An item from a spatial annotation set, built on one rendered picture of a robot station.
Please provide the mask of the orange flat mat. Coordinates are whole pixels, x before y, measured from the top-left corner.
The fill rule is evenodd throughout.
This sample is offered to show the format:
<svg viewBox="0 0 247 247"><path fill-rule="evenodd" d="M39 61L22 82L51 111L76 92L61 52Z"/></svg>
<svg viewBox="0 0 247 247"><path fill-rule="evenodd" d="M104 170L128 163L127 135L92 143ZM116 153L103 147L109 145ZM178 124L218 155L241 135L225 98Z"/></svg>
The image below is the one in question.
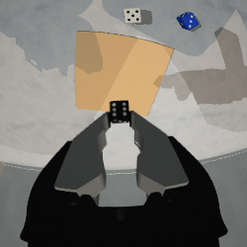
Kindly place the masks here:
<svg viewBox="0 0 247 247"><path fill-rule="evenodd" d="M99 32L76 32L76 109L109 112L110 101L128 100L129 110L147 117L172 47Z"/></svg>

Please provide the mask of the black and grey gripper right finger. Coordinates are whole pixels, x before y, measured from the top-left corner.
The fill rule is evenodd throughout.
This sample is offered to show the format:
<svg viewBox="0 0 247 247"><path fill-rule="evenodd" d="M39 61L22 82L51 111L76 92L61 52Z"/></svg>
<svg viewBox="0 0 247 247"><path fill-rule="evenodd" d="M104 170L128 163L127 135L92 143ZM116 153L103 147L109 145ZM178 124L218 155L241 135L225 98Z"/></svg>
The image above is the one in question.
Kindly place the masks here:
<svg viewBox="0 0 247 247"><path fill-rule="evenodd" d="M174 137L135 111L129 111L129 127L140 153L136 184L146 193L162 194L162 203L190 206L205 215L218 238L227 233L214 184L203 165Z"/></svg>

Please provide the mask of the white die with black pips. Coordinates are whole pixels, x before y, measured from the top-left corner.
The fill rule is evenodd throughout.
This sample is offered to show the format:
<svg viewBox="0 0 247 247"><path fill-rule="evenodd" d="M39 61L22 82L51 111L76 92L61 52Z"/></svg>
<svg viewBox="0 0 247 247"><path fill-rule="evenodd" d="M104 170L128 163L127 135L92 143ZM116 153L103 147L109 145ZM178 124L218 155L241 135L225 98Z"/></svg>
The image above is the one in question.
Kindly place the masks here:
<svg viewBox="0 0 247 247"><path fill-rule="evenodd" d="M141 23L140 8L123 9L123 18L126 24Z"/></svg>

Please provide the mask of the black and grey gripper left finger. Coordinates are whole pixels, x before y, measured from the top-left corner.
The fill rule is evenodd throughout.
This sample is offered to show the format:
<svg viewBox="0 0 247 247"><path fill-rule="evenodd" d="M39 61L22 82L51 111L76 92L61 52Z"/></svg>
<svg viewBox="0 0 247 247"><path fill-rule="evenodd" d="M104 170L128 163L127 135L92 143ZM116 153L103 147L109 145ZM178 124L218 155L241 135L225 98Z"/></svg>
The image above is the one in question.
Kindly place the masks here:
<svg viewBox="0 0 247 247"><path fill-rule="evenodd" d="M105 112L67 141L41 170L29 196L20 234L23 241L29 242L35 225L49 212L64 206L80 206L82 195L90 195L99 206L100 193L106 188L103 149L109 128L110 112Z"/></svg>

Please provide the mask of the blue die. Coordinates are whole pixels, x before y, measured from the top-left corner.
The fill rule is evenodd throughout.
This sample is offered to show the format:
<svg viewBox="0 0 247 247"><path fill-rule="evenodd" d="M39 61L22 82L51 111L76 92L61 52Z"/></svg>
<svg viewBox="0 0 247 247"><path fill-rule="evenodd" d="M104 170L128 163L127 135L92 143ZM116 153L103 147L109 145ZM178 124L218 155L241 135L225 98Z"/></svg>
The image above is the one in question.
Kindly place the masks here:
<svg viewBox="0 0 247 247"><path fill-rule="evenodd" d="M199 24L194 14L190 12L185 12L176 19L185 30L190 30Z"/></svg>

